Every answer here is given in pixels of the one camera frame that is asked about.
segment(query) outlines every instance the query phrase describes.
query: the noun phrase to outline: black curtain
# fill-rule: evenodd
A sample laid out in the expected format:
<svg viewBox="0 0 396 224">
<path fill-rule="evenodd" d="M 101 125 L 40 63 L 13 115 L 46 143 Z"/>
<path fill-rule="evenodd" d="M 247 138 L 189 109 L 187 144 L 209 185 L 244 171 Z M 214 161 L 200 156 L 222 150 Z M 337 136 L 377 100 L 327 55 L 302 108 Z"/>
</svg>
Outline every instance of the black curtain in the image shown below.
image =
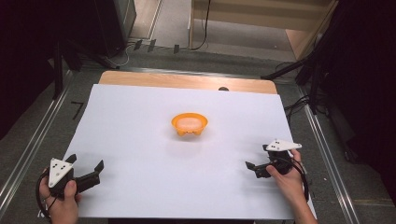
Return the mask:
<svg viewBox="0 0 396 224">
<path fill-rule="evenodd" d="M 346 144 L 381 174 L 396 204 L 395 11 L 390 0 L 340 0 L 309 65 L 321 66 L 320 87 L 355 134 Z M 298 80 L 312 76 L 303 71 Z"/>
<path fill-rule="evenodd" d="M 0 139 L 48 87 L 53 37 L 50 1 L 0 1 Z"/>
</svg>

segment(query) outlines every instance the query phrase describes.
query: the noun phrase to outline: gray floor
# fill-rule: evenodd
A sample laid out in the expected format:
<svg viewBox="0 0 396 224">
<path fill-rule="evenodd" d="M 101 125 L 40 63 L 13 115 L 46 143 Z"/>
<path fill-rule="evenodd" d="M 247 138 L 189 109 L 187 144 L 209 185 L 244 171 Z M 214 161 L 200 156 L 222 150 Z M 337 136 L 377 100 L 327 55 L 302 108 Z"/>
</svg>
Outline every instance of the gray floor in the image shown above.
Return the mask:
<svg viewBox="0 0 396 224">
<path fill-rule="evenodd" d="M 157 46 L 173 48 L 189 45 L 191 1 L 163 0 L 152 39 Z M 205 21 L 194 21 L 193 46 L 204 40 Z M 199 51 L 294 62 L 284 29 L 209 21 L 207 38 Z"/>
<path fill-rule="evenodd" d="M 164 3 L 166 2 L 170 4 L 175 3 L 173 0 L 164 0 Z M 171 34 L 172 32 L 160 32 L 161 29 L 157 28 L 158 27 L 156 27 L 156 30 L 154 31 L 154 35 L 157 36 L 158 47 L 156 47 L 152 52 L 148 52 L 147 46 L 142 46 L 139 50 L 129 48 L 128 52 L 130 61 L 121 67 L 122 70 L 128 71 L 134 68 L 153 68 L 204 72 L 211 73 L 212 76 L 216 75 L 213 75 L 213 73 L 221 73 L 229 74 L 228 76 L 231 77 L 259 78 L 259 76 L 273 73 L 279 64 L 291 59 L 286 56 L 285 58 L 282 57 L 283 60 L 277 59 L 279 55 L 276 55 L 276 53 L 271 51 L 268 51 L 269 53 L 265 55 L 263 59 L 255 57 L 253 54 L 253 57 L 230 55 L 234 50 L 231 50 L 230 53 L 225 53 L 224 51 L 210 53 L 182 50 L 180 53 L 174 54 L 172 48 L 160 48 L 160 46 L 166 45 L 161 41 L 170 40 L 171 36 L 169 35 L 169 37 L 165 38 L 160 37 L 159 34 L 166 36 L 166 34 Z M 287 43 L 287 40 L 282 36 L 283 35 L 280 35 L 280 40 L 277 41 L 281 41 L 284 44 Z M 229 45 L 232 46 L 235 42 L 242 43 L 245 40 L 244 38 L 241 38 L 239 40 L 235 39 L 227 41 L 229 41 Z M 180 44 L 180 46 L 182 46 L 183 43 L 181 41 L 177 43 L 174 42 L 177 41 L 170 41 L 170 46 L 173 46 L 174 44 Z M 268 44 L 267 48 L 269 49 L 272 45 L 272 43 Z M 233 48 L 237 49 L 239 47 L 239 45 L 233 46 Z M 285 49 L 285 51 L 287 54 L 290 54 L 289 50 Z M 124 63 L 127 60 L 127 56 L 120 53 L 119 56 L 112 58 L 111 60 L 116 63 Z M 35 218 L 38 212 L 34 198 L 36 179 L 42 169 L 45 166 L 48 166 L 50 158 L 63 157 L 83 113 L 83 111 L 81 111 L 81 113 L 78 114 L 77 119 L 73 120 L 73 117 L 77 113 L 78 106 L 71 104 L 71 102 L 76 101 L 87 103 L 92 85 L 98 82 L 103 71 L 105 70 L 96 63 L 90 60 L 84 60 L 84 66 L 81 69 L 81 72 L 73 73 L 74 75 L 71 76 L 73 78 L 70 89 L 64 98 L 64 102 L 46 132 L 36 154 L 33 155 L 32 163 L 29 165 L 23 180 L 15 192 L 15 195 L 12 195 L 12 201 L 8 205 L 3 218 L 0 219 L 1 223 L 44 222 L 41 218 Z M 284 77 L 275 80 L 276 88 L 281 96 L 283 105 L 291 105 L 300 97 L 298 87 L 293 84 L 292 78 L 295 77 L 295 74 L 295 72 L 290 72 Z M 31 137 L 35 133 L 36 127 L 40 123 L 40 120 L 49 108 L 52 102 L 52 93 L 53 86 L 49 86 L 37 98 L 28 111 L 23 114 L 9 134 L 0 141 L 0 163 L 3 167 L 3 169 L 0 170 L 0 186 L 2 186 L 2 190 L 7 190 L 3 189 L 3 186 L 6 184 L 10 173 L 16 166 L 18 159 L 22 156 L 26 146 L 28 146 Z M 361 223 L 394 223 L 394 220 L 396 220 L 396 210 L 384 189 L 378 173 L 365 164 L 351 164 L 345 161 L 342 144 L 334 132 L 331 121 L 322 115 L 318 115 L 318 119 L 335 159 L 337 168 L 355 205 L 355 209 Z M 301 151 L 305 161 L 304 165 L 309 173 L 308 182 L 310 184 L 314 206 L 317 211 L 318 221 L 320 223 L 347 223 L 338 198 L 334 192 L 332 181 L 329 178 L 329 173 L 326 170 L 324 161 L 318 150 L 316 138 L 313 135 L 312 128 L 303 110 L 293 115 L 290 130 L 294 141 L 301 143 L 304 146 L 304 149 Z M 280 220 L 258 220 L 257 222 L 281 223 Z M 107 221 L 106 219 L 83 218 L 79 223 L 107 223 Z"/>
<path fill-rule="evenodd" d="M 134 0 L 136 19 L 132 38 L 150 39 L 154 29 L 157 15 L 161 9 L 161 0 Z"/>
</svg>

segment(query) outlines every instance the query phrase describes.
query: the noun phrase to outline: black cable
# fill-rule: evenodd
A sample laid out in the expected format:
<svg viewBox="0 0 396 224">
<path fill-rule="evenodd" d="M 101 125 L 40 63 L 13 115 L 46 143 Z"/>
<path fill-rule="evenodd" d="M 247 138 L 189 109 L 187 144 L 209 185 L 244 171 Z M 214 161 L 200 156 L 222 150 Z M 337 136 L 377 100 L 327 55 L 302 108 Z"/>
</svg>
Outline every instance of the black cable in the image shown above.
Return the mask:
<svg viewBox="0 0 396 224">
<path fill-rule="evenodd" d="M 277 68 L 278 68 L 280 65 L 285 64 L 285 63 L 280 63 L 280 64 L 278 64 L 278 65 L 275 67 L 275 71 L 277 71 Z"/>
<path fill-rule="evenodd" d="M 55 204 L 56 200 L 58 199 L 58 196 L 52 201 L 52 203 L 49 205 L 49 209 L 47 211 L 50 211 L 51 207 Z"/>
<path fill-rule="evenodd" d="M 49 211 L 44 207 L 44 205 L 41 203 L 41 198 L 40 198 L 40 183 L 41 180 L 44 179 L 47 175 L 50 174 L 50 169 L 47 169 L 43 174 L 40 175 L 40 177 L 37 180 L 37 183 L 35 184 L 35 199 L 37 201 L 38 208 L 40 208 L 41 213 L 46 217 L 49 222 L 50 222 L 50 213 Z"/>
<path fill-rule="evenodd" d="M 290 126 L 290 123 L 291 123 L 291 115 L 297 113 L 297 112 L 300 111 L 302 108 L 304 108 L 304 105 L 309 104 L 309 99 L 305 99 L 306 97 L 308 97 L 308 95 L 305 95 L 305 96 L 301 97 L 301 98 L 298 99 L 293 105 L 289 105 L 289 106 L 285 106 L 285 107 L 284 107 L 285 112 L 288 111 L 288 110 L 290 111 L 290 112 L 286 115 L 286 118 L 287 118 L 287 121 L 288 121 L 289 126 Z M 295 111 L 295 112 L 293 113 L 294 109 L 297 108 L 298 106 L 300 106 L 300 108 L 298 108 L 297 111 Z"/>
<path fill-rule="evenodd" d="M 202 42 L 202 44 L 201 44 L 198 48 L 191 49 L 191 50 L 198 50 L 198 49 L 200 49 L 201 46 L 203 46 L 204 43 L 206 42 L 206 36 L 207 36 L 207 19 L 209 18 L 210 2 L 211 2 L 211 0 L 209 0 L 209 3 L 207 4 L 206 21 L 205 21 L 205 38 L 204 38 L 204 41 Z"/>
<path fill-rule="evenodd" d="M 305 172 L 305 170 L 304 170 L 304 167 L 303 167 L 302 163 L 301 163 L 300 161 L 295 160 L 294 158 L 291 158 L 291 160 L 292 160 L 293 162 L 297 162 L 297 164 L 299 164 L 299 166 L 301 167 L 301 169 L 302 169 L 304 175 L 306 175 L 306 172 Z"/>
<path fill-rule="evenodd" d="M 322 111 L 322 110 L 320 110 L 318 107 L 319 107 L 319 105 L 317 105 L 317 111 L 318 111 L 320 114 L 327 115 L 327 112 L 326 112 L 326 111 Z"/>
<path fill-rule="evenodd" d="M 293 162 L 291 162 L 291 161 L 288 161 L 288 160 L 286 160 L 286 159 L 283 159 L 283 158 L 281 158 L 281 157 L 276 157 L 276 156 L 269 156 L 268 157 L 269 159 L 274 159 L 274 160 L 282 160 L 282 161 L 285 161 L 285 162 L 287 162 L 288 164 L 290 164 L 290 165 L 292 165 L 296 170 L 297 170 L 297 172 L 298 173 L 300 173 L 300 175 L 305 175 L 305 171 L 304 171 L 304 169 L 302 168 L 302 169 L 300 169 L 298 166 L 296 166 Z"/>
<path fill-rule="evenodd" d="M 300 61 L 292 63 L 291 65 L 288 65 L 287 67 L 284 67 L 284 68 L 280 69 L 279 71 L 274 72 L 273 74 L 261 76 L 260 79 L 273 80 L 277 77 L 281 77 L 281 76 L 287 74 L 288 72 L 305 65 L 305 63 L 308 62 L 311 59 L 311 57 L 312 57 L 312 52 L 305 58 L 301 59 Z"/>
</svg>

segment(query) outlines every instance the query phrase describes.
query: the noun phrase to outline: wooden table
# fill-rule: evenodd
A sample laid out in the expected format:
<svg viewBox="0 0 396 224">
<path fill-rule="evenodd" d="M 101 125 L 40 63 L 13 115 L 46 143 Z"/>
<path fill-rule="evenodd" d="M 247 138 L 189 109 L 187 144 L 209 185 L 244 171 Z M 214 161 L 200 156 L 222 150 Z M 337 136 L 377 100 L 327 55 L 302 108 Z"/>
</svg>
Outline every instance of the wooden table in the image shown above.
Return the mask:
<svg viewBox="0 0 396 224">
<path fill-rule="evenodd" d="M 276 87 L 273 81 L 229 77 L 202 77 L 106 71 L 102 74 L 99 84 L 187 88 L 198 90 L 218 90 L 221 87 L 225 87 L 229 91 L 276 94 Z"/>
<path fill-rule="evenodd" d="M 328 26 L 336 0 L 212 0 L 210 21 L 286 29 L 297 60 L 304 57 L 316 36 Z M 194 20 L 205 20 L 208 0 L 191 1 L 190 48 Z"/>
</svg>

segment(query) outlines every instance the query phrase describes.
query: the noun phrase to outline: floor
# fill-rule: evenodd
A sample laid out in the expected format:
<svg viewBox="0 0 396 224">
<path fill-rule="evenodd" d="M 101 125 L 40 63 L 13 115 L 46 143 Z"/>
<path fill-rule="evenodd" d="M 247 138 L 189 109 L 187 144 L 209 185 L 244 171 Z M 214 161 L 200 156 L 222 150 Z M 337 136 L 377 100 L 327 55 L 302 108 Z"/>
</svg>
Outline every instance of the floor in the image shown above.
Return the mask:
<svg viewBox="0 0 396 224">
<path fill-rule="evenodd" d="M 136 10 L 142 8 L 143 15 L 139 16 L 137 13 L 137 27 L 134 28 L 137 32 L 133 31 L 132 38 L 140 39 L 135 33 L 147 30 L 142 24 L 146 21 L 155 21 L 155 24 L 149 26 L 153 28 L 152 36 L 143 39 L 155 39 L 158 47 L 173 48 L 175 45 L 181 48 L 188 47 L 191 1 L 162 0 L 158 4 L 157 0 L 135 0 L 135 3 Z M 148 13 L 148 11 L 154 12 L 157 6 L 160 6 L 158 15 Z M 193 46 L 196 48 L 204 40 L 205 21 L 195 20 L 194 27 Z M 208 21 L 206 34 L 206 41 L 198 51 L 295 62 L 284 29 Z"/>
</svg>

